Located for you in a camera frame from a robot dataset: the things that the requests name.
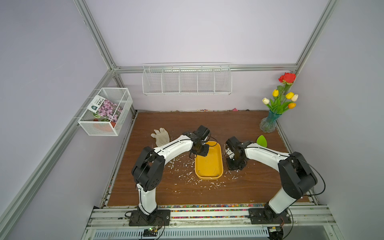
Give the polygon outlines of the yellow plastic storage box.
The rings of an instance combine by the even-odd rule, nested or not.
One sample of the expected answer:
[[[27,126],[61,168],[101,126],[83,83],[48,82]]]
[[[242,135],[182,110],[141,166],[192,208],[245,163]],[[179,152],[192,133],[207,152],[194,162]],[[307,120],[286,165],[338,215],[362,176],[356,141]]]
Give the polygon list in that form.
[[[208,141],[209,152],[206,157],[197,156],[195,173],[200,180],[217,180],[224,172],[222,149],[219,143]]]

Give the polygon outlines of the green trowel yellow handle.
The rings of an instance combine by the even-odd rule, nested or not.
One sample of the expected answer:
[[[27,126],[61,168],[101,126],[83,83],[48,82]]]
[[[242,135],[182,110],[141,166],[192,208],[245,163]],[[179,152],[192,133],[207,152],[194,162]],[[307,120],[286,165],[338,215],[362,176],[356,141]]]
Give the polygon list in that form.
[[[257,143],[259,146],[263,147],[263,148],[267,148],[267,147],[268,147],[268,143],[267,143],[267,140],[266,140],[266,138],[265,138],[264,135],[260,135],[260,136],[257,138],[256,143]]]

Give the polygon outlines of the white cotton work glove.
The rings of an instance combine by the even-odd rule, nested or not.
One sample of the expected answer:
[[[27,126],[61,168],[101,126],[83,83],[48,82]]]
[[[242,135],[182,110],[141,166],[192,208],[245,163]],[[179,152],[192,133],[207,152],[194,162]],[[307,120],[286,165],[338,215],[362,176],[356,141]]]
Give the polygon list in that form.
[[[164,128],[154,130],[154,133],[151,134],[151,137],[156,140],[157,147],[162,147],[170,142],[169,133]]]

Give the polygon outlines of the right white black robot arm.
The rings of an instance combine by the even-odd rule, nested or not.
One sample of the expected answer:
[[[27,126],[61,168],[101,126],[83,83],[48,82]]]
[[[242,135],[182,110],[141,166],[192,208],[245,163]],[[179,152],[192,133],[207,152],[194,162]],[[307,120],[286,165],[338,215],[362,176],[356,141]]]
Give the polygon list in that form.
[[[226,141],[226,161],[229,170],[242,170],[249,160],[262,163],[280,174],[281,189],[265,204],[266,218],[276,218],[303,197],[318,179],[301,153],[282,153],[250,141],[240,142],[236,137]]]

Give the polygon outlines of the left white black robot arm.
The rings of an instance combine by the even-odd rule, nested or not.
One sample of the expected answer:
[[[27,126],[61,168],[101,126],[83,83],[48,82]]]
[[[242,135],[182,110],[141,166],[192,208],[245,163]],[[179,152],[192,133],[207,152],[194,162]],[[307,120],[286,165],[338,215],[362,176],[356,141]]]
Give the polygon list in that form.
[[[145,147],[139,155],[132,175],[139,192],[139,213],[144,217],[155,214],[156,187],[160,184],[166,164],[172,159],[189,152],[194,156],[206,157],[209,153],[210,130],[199,126],[194,132],[185,132],[176,140],[161,147]]]

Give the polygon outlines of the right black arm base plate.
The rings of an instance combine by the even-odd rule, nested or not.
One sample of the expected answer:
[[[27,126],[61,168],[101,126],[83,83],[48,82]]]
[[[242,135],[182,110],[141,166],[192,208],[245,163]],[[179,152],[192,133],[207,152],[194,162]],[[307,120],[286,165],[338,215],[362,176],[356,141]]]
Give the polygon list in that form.
[[[292,219],[287,210],[276,214],[273,210],[252,208],[249,209],[248,218],[251,220],[252,225],[283,225],[292,223]]]

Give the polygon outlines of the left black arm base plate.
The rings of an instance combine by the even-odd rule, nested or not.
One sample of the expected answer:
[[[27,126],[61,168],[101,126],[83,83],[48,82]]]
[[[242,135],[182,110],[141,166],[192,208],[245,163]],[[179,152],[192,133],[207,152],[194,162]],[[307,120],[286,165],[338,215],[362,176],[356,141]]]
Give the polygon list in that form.
[[[130,227],[168,226],[171,220],[171,211],[155,210],[153,213],[146,215],[141,210],[134,210],[129,218]]]

